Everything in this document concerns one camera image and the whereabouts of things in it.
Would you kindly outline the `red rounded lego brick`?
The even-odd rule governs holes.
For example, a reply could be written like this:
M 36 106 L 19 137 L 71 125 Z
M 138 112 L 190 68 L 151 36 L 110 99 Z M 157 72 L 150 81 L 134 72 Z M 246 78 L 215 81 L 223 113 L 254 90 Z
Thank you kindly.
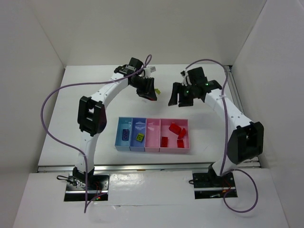
M 181 132 L 181 127 L 178 126 L 176 123 L 171 123 L 170 126 L 169 126 L 169 130 L 176 134 L 176 135 L 179 135 L 180 132 Z

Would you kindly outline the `light blue container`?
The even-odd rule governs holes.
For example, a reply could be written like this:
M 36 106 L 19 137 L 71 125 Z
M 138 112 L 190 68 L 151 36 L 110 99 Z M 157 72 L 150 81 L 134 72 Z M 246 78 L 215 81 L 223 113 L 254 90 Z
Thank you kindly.
M 132 122 L 131 117 L 119 117 L 115 138 L 115 148 L 117 151 L 130 151 L 130 140 L 132 132 Z M 129 129 L 130 135 L 128 141 L 122 141 L 122 131 L 123 129 Z

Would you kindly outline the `red arched lego cap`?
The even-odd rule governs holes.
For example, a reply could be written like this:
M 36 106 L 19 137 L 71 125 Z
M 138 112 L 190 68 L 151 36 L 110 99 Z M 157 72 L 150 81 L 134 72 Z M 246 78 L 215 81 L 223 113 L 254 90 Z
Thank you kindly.
M 183 128 L 178 135 L 178 140 L 183 139 L 186 136 L 186 133 L 187 133 L 187 130 L 185 128 Z

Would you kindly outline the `aluminium front rail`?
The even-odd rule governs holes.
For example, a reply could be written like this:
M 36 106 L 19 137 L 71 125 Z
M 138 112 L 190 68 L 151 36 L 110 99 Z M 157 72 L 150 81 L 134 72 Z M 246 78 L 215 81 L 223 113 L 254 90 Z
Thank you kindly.
M 168 163 L 168 164 L 129 164 L 129 165 L 97 165 L 95 172 L 112 171 L 177 171 L 207 169 L 210 162 L 200 163 Z M 39 166 L 37 173 L 72 172 L 73 166 Z

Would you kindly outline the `aluminium right rail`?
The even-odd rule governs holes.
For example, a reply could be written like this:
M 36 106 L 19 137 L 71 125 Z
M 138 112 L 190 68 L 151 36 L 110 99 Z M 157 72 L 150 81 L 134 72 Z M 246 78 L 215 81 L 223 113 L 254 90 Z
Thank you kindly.
M 257 157 L 263 150 L 264 127 L 245 116 L 239 92 L 232 74 L 232 66 L 225 65 L 227 82 L 230 86 L 233 107 L 229 104 L 228 119 L 231 135 L 228 141 L 228 159 L 234 164 Z

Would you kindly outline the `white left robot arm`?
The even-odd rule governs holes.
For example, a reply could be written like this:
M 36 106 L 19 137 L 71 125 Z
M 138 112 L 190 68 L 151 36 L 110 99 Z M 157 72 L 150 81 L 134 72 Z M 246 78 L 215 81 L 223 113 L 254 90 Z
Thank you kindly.
M 157 101 L 154 90 L 154 78 L 151 73 L 154 67 L 148 67 L 152 55 L 149 54 L 145 62 L 132 57 L 128 64 L 118 66 L 108 83 L 105 83 L 93 95 L 83 96 L 79 100 L 77 122 L 81 131 L 80 150 L 73 178 L 89 187 L 94 176 L 94 156 L 97 140 L 107 124 L 106 109 L 112 100 L 126 87 L 136 89 L 139 97 Z

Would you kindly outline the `wide pink container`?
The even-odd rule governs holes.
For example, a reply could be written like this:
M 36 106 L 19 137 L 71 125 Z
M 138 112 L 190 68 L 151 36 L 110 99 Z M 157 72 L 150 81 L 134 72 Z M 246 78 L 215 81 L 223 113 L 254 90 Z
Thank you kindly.
M 161 120 L 161 129 L 160 129 L 160 140 L 162 136 L 168 137 L 168 147 L 162 148 L 160 146 L 160 152 L 163 153 L 188 153 L 190 151 L 190 137 L 189 137 L 189 123 L 188 119 L 165 119 Z M 181 129 L 185 128 L 187 130 L 186 136 L 183 138 L 184 148 L 177 147 L 178 135 L 172 133 L 169 130 L 171 123 L 176 123 Z

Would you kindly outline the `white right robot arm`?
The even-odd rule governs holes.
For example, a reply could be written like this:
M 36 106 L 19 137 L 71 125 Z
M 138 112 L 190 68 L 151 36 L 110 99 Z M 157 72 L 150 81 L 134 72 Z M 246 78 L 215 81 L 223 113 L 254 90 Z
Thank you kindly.
M 209 166 L 208 179 L 214 182 L 234 170 L 245 160 L 259 156 L 263 151 L 264 127 L 246 117 L 225 95 L 224 86 L 209 81 L 203 68 L 181 72 L 183 81 L 172 85 L 169 106 L 193 106 L 194 99 L 207 104 L 225 123 L 225 142 L 222 158 Z

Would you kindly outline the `dark blue container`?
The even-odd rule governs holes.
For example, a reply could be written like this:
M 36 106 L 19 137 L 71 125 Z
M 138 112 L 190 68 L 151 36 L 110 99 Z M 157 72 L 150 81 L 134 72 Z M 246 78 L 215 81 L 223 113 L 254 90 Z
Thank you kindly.
M 132 117 L 132 132 L 130 140 L 130 151 L 132 152 L 144 152 L 145 148 L 145 138 L 143 142 L 136 141 L 136 136 L 138 133 L 146 133 L 146 118 Z

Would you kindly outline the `lime green lego brick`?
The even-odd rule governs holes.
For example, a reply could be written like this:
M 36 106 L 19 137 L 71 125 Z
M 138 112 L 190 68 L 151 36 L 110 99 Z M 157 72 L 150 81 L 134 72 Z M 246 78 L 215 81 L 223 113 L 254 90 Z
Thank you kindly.
M 143 133 L 138 133 L 135 139 L 138 142 L 143 142 L 143 140 L 144 140 L 144 134 Z

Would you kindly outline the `red curved lego brick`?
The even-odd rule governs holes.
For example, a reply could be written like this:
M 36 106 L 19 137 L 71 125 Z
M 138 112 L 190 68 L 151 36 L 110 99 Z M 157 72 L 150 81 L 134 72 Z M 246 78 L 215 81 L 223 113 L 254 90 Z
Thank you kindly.
M 178 148 L 184 148 L 184 141 L 182 139 L 177 140 L 177 147 Z

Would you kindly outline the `narrow pink container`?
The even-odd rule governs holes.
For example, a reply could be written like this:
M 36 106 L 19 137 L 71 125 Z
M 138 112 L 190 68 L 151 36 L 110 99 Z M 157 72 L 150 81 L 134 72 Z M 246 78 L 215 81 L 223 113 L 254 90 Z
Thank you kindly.
M 146 152 L 160 151 L 160 129 L 161 129 L 160 119 L 155 119 L 155 118 L 146 119 L 146 133 L 145 133 Z

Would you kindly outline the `purple lego brick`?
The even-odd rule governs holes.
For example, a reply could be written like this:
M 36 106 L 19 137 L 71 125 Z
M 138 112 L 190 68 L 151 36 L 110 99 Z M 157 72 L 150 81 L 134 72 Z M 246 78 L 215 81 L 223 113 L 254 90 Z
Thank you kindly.
M 128 141 L 129 140 L 130 131 L 129 129 L 123 129 L 122 131 L 122 141 Z

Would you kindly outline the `aluminium rail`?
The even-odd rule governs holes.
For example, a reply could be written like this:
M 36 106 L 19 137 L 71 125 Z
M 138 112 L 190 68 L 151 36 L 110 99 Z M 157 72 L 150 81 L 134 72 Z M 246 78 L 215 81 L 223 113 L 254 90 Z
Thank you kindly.
M 232 66 L 225 65 L 227 82 L 230 86 L 233 107 L 229 104 L 228 119 L 231 135 L 228 141 L 228 159 L 234 164 L 257 157 L 263 150 L 264 127 L 245 116 L 239 92 L 232 74 Z
M 129 165 L 97 165 L 95 172 L 112 171 L 177 171 L 207 169 L 210 162 L 200 163 L 168 163 L 168 164 L 129 164 Z M 72 172 L 73 166 L 39 166 L 37 173 Z

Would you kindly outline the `red rectangular lego brick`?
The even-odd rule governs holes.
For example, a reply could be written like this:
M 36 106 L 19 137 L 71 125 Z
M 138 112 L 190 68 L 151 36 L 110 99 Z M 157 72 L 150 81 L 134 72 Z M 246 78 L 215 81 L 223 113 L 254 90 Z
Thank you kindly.
M 166 137 L 166 136 L 161 137 L 161 147 L 162 148 L 168 147 L 168 137 Z

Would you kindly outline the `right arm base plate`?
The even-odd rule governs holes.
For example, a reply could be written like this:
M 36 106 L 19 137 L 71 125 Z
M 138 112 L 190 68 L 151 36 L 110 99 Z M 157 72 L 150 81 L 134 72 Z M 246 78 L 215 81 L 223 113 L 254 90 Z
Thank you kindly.
M 226 195 L 227 198 L 237 198 L 234 176 L 229 173 L 223 177 L 211 180 L 207 173 L 193 173 L 189 181 L 194 187 L 194 197 L 200 199 L 219 199 Z

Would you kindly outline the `red green white lego stack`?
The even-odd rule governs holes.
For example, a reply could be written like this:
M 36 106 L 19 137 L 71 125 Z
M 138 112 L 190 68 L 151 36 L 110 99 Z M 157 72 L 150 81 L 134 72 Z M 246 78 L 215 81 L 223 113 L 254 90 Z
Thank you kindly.
M 147 99 L 150 101 L 157 101 L 157 95 L 159 95 L 161 92 L 158 88 L 154 89 L 153 91 L 151 90 L 148 95 Z

